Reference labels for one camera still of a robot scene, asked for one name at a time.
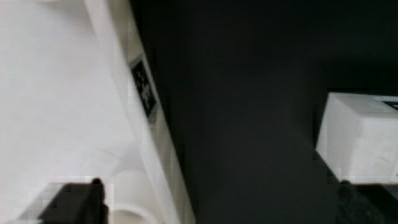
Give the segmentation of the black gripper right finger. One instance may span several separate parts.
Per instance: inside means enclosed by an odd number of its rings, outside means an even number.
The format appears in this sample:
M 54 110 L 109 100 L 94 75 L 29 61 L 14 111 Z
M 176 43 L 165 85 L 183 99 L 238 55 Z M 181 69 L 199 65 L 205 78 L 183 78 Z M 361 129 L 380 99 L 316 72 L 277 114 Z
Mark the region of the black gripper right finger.
M 380 184 L 343 180 L 334 224 L 398 224 L 398 199 Z

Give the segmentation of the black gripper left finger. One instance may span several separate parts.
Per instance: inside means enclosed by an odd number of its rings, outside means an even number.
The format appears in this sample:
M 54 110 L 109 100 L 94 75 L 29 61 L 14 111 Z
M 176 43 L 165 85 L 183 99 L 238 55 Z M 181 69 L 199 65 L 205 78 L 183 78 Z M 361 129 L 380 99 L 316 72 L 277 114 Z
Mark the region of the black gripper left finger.
M 105 185 L 100 178 L 89 183 L 68 183 L 41 212 L 43 224 L 109 224 Z

